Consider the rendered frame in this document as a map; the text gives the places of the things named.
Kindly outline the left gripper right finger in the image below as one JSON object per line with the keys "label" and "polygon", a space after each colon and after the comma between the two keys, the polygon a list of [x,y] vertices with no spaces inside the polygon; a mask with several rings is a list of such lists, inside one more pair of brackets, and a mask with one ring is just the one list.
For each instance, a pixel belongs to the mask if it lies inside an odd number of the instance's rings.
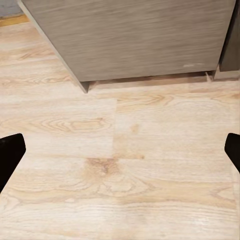
{"label": "left gripper right finger", "polygon": [[240,173],[240,135],[229,133],[224,150]]}

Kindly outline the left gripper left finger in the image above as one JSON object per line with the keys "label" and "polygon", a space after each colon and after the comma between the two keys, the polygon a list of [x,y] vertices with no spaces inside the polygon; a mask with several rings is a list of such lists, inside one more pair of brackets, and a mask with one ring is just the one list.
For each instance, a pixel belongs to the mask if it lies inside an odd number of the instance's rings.
{"label": "left gripper left finger", "polygon": [[26,152],[21,133],[0,138],[0,193]]}

